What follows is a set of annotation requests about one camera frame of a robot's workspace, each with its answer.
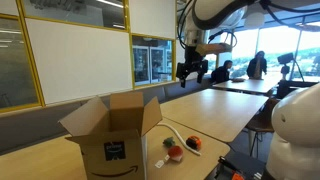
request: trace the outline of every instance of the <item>white robot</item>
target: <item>white robot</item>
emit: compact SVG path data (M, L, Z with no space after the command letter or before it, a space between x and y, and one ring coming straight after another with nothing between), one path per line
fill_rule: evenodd
M247 6L257 0L188 0L184 42L185 63L178 64L177 77L184 87L186 77L198 72L201 82L206 72L203 57L212 52L228 52L225 44L210 46L203 53L204 30L232 29L246 12ZM295 90L274 108L272 124L275 129L266 172L277 180L320 179L320 84Z

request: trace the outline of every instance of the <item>desk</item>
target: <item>desk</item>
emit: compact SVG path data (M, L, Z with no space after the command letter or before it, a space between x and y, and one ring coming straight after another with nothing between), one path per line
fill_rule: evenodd
M181 163L168 161L160 169L156 168L155 163L167 152L162 146L163 140L172 136L180 144L171 130L156 126L147 133L148 180L204 179L218 164L219 156L225 156L230 150L227 145L172 121L164 119L161 123L176 128L184 139L190 135L199 136L203 141L202 156L183 148ZM85 180L86 174L78 144L63 136L0 156L0 177L3 180Z
M237 90L249 93L262 93L266 94L270 89L277 85L278 81L275 80L255 80L246 79L243 82L232 82L231 80L212 85L214 89L227 89Z
M206 89L161 104L162 115L223 142L232 142L267 97Z

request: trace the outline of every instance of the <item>glass window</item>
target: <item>glass window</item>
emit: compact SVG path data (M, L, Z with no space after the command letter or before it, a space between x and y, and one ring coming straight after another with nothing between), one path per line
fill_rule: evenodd
M0 108L38 103L19 22L0 18Z
M232 68L230 77L247 77L247 67L256 50L258 29L235 32L237 44L232 49Z
M320 22L308 23L308 25L320 26ZM319 36L320 32L303 31L301 34L296 61L305 81L320 81L320 42L315 40ZM294 81L302 81L297 66L294 66L292 72L292 79Z
M281 79L281 68L278 57L287 54L295 54L300 31L287 26L278 26L260 30L257 51L264 51L267 59L267 76L264 78ZM292 69L293 62L287 64Z
M123 0L23 0L26 16L124 29Z
M132 36L135 85L172 80L172 41Z

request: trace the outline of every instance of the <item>cardboard box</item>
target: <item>cardboard box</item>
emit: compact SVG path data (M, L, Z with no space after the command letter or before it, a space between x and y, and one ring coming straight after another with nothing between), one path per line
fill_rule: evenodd
M141 92L110 96L110 110L93 98L59 122L79 144L87 178L146 179L145 134L162 119L158 99Z

